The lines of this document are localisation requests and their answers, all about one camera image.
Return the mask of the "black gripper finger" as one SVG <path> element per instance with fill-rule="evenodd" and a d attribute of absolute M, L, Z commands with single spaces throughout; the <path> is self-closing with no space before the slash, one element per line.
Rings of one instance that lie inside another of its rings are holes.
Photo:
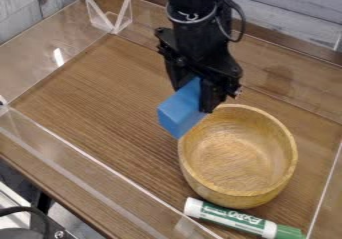
<path fill-rule="evenodd" d="M 166 71 L 175 91 L 185 87 L 201 76 L 195 72 L 195 63 L 191 59 L 178 56 L 165 58 Z"/>
<path fill-rule="evenodd" d="M 201 96 L 199 111 L 211 113 L 218 105 L 226 101 L 229 97 L 235 99 L 242 91 L 239 78 L 222 78 L 213 81 L 209 78 L 201 79 Z"/>

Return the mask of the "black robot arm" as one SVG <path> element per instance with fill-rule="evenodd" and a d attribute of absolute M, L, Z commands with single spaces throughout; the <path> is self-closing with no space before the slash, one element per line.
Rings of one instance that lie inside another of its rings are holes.
<path fill-rule="evenodd" d="M 233 33 L 233 15 L 243 10 L 234 0 L 169 0 L 166 13 L 173 26 L 155 36 L 171 85 L 181 89 L 197 78 L 199 110 L 210 113 L 241 90 L 243 69 L 229 45 L 243 38 Z"/>

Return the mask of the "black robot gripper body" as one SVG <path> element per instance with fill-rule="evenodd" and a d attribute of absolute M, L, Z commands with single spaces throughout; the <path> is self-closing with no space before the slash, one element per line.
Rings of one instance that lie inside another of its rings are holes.
<path fill-rule="evenodd" d="M 155 29 L 163 57 L 191 59 L 201 79 L 219 81 L 234 77 L 241 80 L 243 71 L 229 51 L 229 44 L 241 40 L 231 37 L 231 9 L 214 7 L 206 14 L 190 14 L 169 7 L 167 17 L 173 27 Z"/>

